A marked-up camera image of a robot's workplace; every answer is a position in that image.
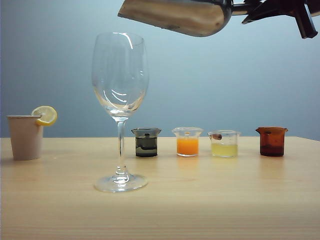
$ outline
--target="paper cup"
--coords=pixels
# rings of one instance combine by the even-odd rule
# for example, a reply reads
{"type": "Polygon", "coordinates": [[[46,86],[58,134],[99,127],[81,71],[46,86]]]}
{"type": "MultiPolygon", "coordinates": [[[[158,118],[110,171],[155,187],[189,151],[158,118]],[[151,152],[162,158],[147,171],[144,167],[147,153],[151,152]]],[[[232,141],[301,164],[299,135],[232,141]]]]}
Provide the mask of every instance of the paper cup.
{"type": "Polygon", "coordinates": [[[32,160],[41,156],[43,126],[39,115],[9,115],[11,147],[14,160],[32,160]]]}

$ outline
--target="wine glass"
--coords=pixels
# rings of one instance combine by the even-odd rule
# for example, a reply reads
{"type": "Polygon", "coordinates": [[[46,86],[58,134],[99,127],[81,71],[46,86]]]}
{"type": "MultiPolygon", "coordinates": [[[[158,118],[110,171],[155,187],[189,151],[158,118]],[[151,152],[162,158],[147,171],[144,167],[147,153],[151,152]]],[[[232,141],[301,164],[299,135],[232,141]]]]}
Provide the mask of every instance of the wine glass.
{"type": "Polygon", "coordinates": [[[95,188],[124,192],[145,186],[141,175],[125,165],[125,121],[139,108],[149,84],[144,39],[128,32],[106,32],[96,37],[92,60],[92,85],[106,112],[116,121],[119,157],[115,174],[100,178],[95,188]]]}

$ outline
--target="yellow liquid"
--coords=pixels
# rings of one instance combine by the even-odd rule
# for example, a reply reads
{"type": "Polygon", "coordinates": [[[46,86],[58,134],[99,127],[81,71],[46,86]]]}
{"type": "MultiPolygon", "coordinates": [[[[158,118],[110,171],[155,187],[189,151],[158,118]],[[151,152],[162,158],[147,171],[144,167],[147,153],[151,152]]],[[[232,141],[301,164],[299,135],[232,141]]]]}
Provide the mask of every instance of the yellow liquid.
{"type": "Polygon", "coordinates": [[[238,145],[212,143],[211,150],[214,156],[228,158],[238,155],[238,145]]]}

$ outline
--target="beaker rim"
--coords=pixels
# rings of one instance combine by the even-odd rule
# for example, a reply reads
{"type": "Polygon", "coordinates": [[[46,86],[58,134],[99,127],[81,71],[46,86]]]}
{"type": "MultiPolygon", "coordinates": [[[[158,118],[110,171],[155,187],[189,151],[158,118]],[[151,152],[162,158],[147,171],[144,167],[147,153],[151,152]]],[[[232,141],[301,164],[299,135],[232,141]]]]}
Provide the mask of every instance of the beaker rim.
{"type": "Polygon", "coordinates": [[[208,135],[212,134],[240,134],[241,132],[235,130],[213,130],[208,132],[208,135]]]}
{"type": "Polygon", "coordinates": [[[265,130],[276,130],[276,131],[288,131],[287,128],[282,126],[259,126],[258,129],[265,129],[265,130]]]}
{"type": "Polygon", "coordinates": [[[137,127],[137,128],[133,128],[131,130],[135,130],[135,131],[161,131],[161,128],[157,128],[157,127],[137,127]]]}
{"type": "Polygon", "coordinates": [[[193,126],[180,126],[172,129],[172,132],[178,132],[178,131],[187,131],[187,132],[203,132],[204,130],[200,127],[193,127],[193,126]]]}

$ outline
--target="orange liquid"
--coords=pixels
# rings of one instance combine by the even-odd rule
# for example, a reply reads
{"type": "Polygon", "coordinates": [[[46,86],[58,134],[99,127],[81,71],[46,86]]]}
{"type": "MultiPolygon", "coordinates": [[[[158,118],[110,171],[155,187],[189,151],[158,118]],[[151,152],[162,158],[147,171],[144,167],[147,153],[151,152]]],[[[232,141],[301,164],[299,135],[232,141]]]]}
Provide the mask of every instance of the orange liquid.
{"type": "Polygon", "coordinates": [[[176,152],[183,155],[198,154],[199,141],[198,138],[177,138],[176,152]]]}

